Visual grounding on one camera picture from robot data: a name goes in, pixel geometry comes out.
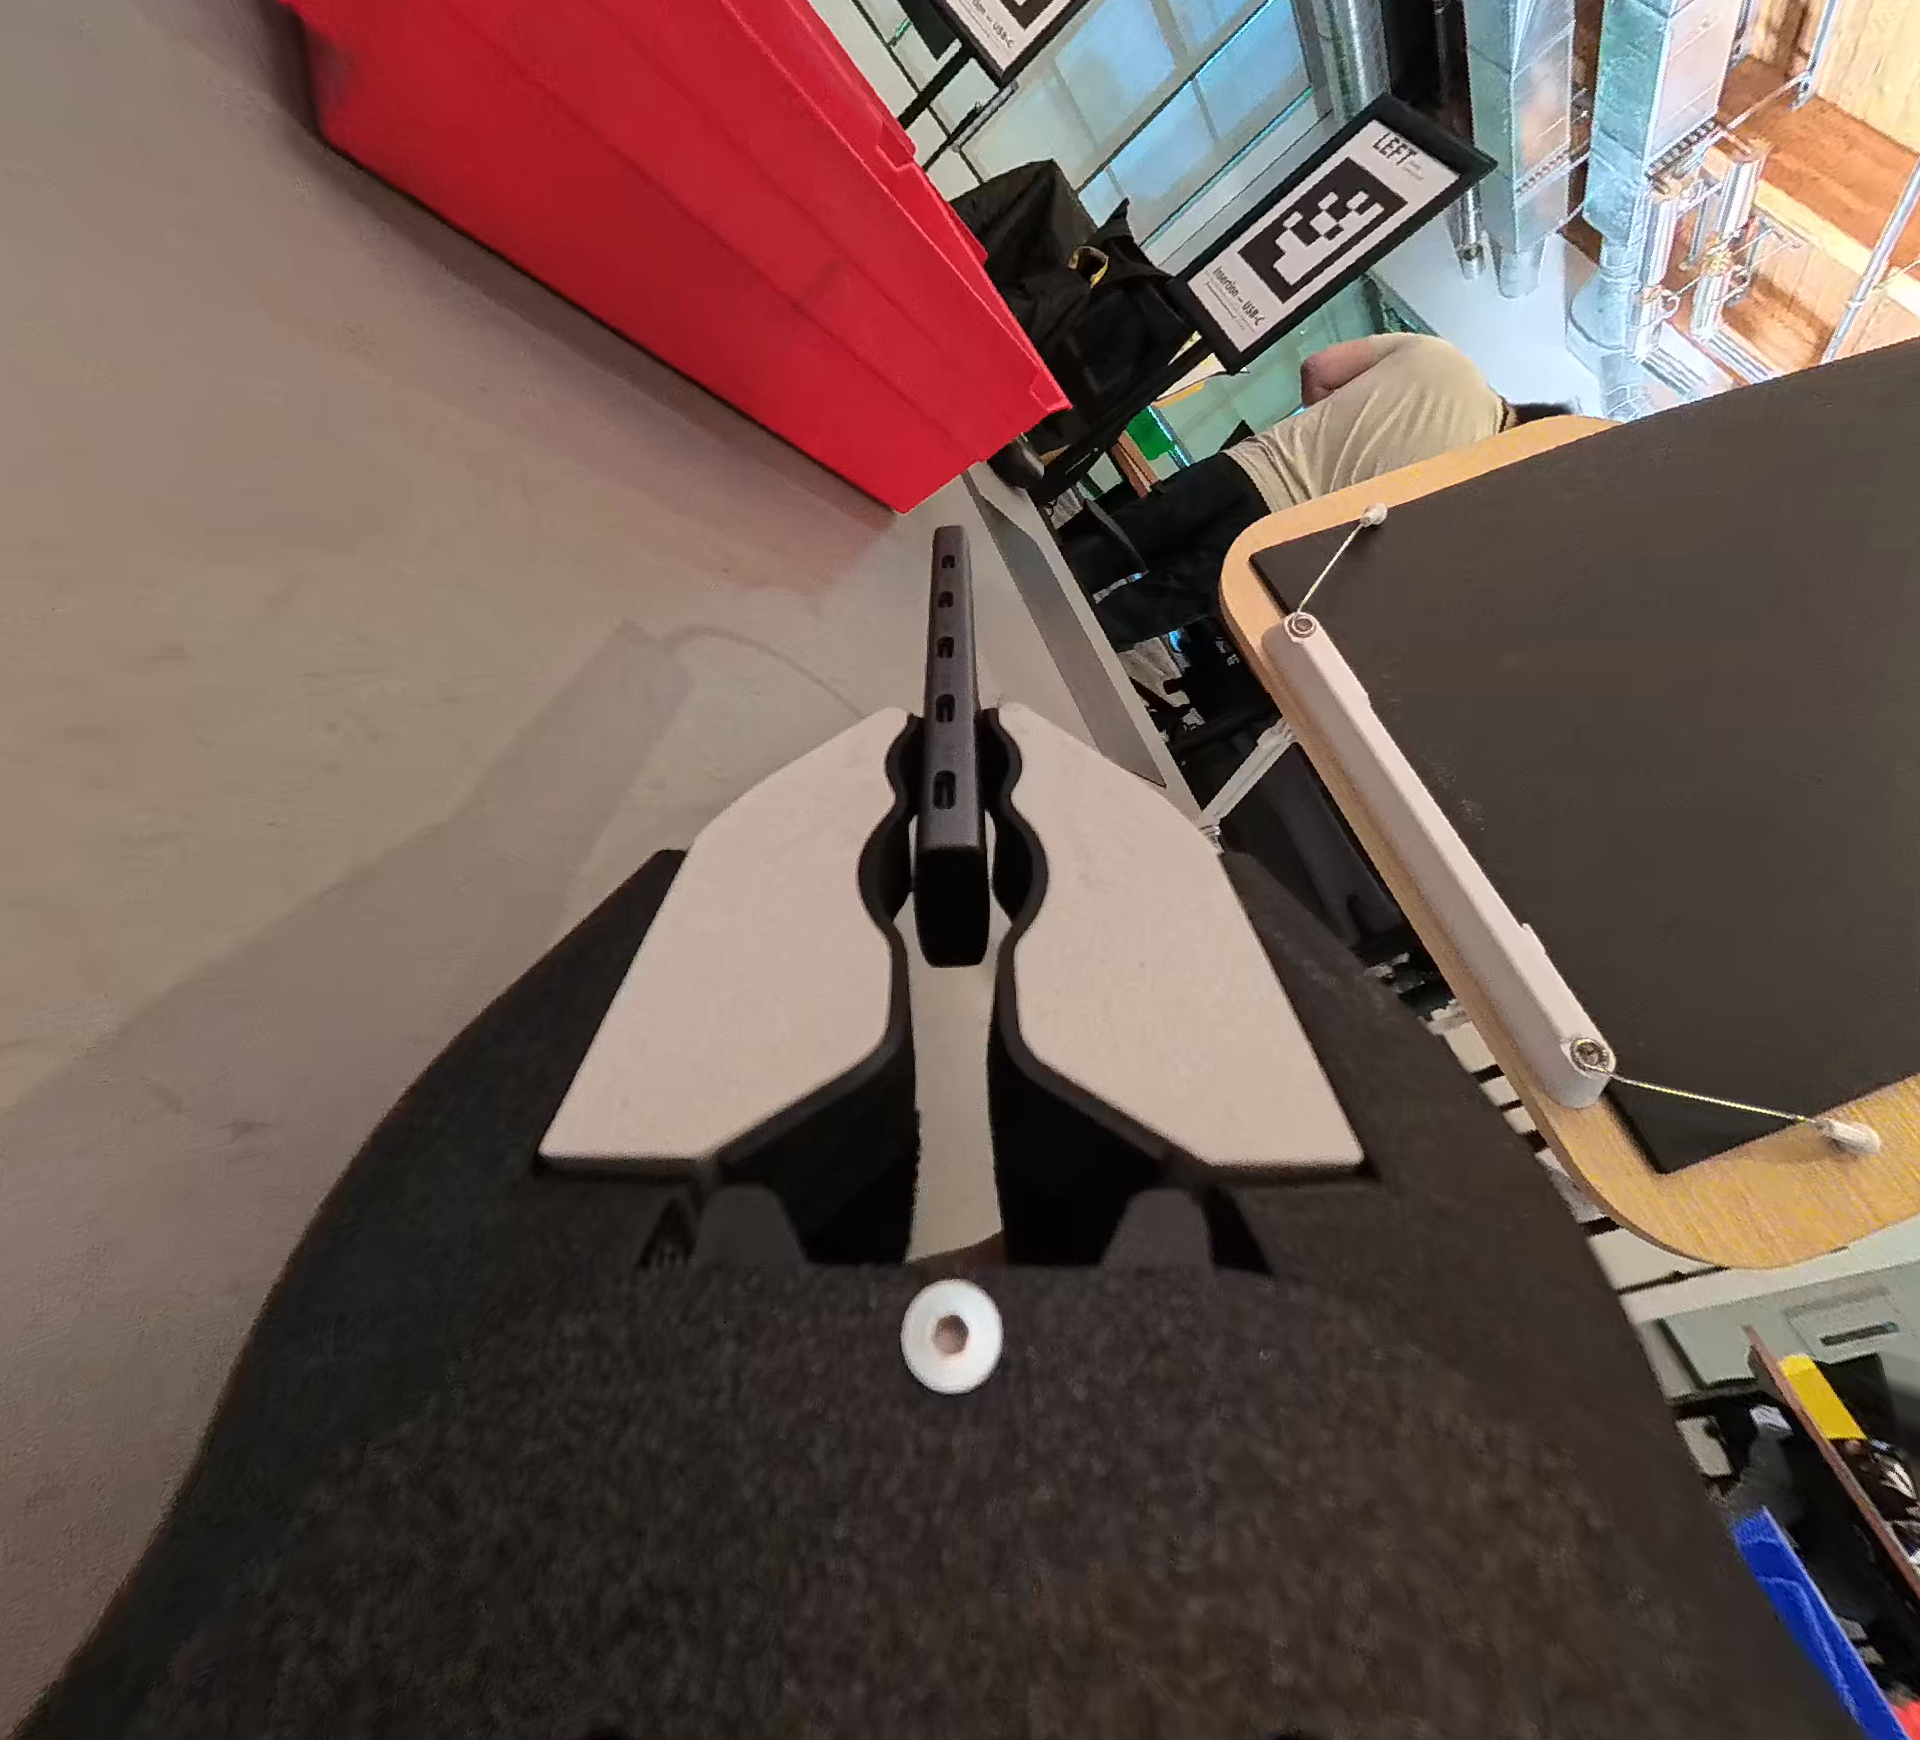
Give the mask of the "black wood-rimmed board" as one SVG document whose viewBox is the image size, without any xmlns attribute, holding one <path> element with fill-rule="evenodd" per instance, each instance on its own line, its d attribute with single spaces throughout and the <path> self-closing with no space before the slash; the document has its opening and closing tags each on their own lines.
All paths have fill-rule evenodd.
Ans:
<svg viewBox="0 0 1920 1740">
<path fill-rule="evenodd" d="M 1463 1009 L 1569 1177 L 1686 1259 L 1917 1218 L 1917 548 L 1902 343 L 1499 435 L 1263 516 L 1223 568 L 1294 740 L 1261 642 L 1308 614 L 1541 938 L 1618 1057 L 1595 1107 L 1536 1101 Z"/>
</svg>

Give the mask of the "silver ventilation duct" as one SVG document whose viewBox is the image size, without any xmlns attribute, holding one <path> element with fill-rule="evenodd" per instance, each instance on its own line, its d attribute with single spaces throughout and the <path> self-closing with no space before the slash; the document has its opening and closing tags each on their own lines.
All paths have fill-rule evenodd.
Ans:
<svg viewBox="0 0 1920 1740">
<path fill-rule="evenodd" d="M 1461 0 L 1479 211 L 1502 294 L 1538 284 L 1572 216 L 1599 259 L 1572 353 L 1609 419 L 1639 417 L 1677 205 L 1715 128 L 1747 0 Z"/>
</svg>

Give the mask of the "white board bracket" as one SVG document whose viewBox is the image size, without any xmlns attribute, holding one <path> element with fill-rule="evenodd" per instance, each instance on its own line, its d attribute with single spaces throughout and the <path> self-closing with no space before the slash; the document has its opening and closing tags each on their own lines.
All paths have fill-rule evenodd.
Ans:
<svg viewBox="0 0 1920 1740">
<path fill-rule="evenodd" d="M 1311 763 L 1509 1080 L 1552 1108 L 1595 1107 L 1618 1070 L 1611 1044 L 1395 741 L 1326 626 L 1289 615 L 1261 651 Z"/>
</svg>

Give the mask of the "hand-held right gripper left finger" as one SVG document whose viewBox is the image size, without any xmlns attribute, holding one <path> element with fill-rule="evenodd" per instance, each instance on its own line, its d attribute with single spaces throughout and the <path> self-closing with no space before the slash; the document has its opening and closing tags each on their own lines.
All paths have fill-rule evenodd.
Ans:
<svg viewBox="0 0 1920 1740">
<path fill-rule="evenodd" d="M 827 1181 L 860 1182 L 912 1137 L 898 916 L 916 723 L 882 708 L 708 821 L 543 1133 L 548 1169 L 715 1181 L 824 1121 Z"/>
</svg>

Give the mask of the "blue plastic bin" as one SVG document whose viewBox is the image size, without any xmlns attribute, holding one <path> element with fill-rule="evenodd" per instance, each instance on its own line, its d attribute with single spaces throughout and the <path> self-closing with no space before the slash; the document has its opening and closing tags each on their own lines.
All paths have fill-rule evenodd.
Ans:
<svg viewBox="0 0 1920 1740">
<path fill-rule="evenodd" d="M 1833 1690 L 1864 1738 L 1909 1738 L 1898 1709 L 1872 1678 L 1811 1571 L 1767 1511 L 1732 1521 L 1729 1536 L 1785 1631 Z"/>
</svg>

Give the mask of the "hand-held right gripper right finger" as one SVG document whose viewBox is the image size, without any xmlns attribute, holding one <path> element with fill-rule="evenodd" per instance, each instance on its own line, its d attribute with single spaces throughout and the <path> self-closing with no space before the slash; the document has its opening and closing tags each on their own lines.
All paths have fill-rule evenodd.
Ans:
<svg viewBox="0 0 1920 1740">
<path fill-rule="evenodd" d="M 1200 1177 L 1359 1172 L 1358 1131 L 1209 835 L 1026 706 L 982 725 L 1005 759 L 997 1016 L 1014 1068 Z"/>
</svg>

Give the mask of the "dark grey usb hub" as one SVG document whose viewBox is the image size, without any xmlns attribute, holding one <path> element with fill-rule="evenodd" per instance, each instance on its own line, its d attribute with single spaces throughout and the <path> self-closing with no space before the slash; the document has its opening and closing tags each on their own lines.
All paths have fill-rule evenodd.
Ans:
<svg viewBox="0 0 1920 1740">
<path fill-rule="evenodd" d="M 991 860 L 978 754 L 978 671 L 969 528 L 935 530 L 920 776 L 915 824 L 915 917 L 935 967 L 978 964 L 991 926 Z"/>
</svg>

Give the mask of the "red plastic bin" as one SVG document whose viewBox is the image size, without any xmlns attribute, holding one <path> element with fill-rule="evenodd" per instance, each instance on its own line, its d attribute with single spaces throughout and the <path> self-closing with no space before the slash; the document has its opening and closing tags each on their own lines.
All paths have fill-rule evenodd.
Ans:
<svg viewBox="0 0 1920 1740">
<path fill-rule="evenodd" d="M 277 0 L 322 141 L 895 510 L 1068 399 L 804 0 Z"/>
</svg>

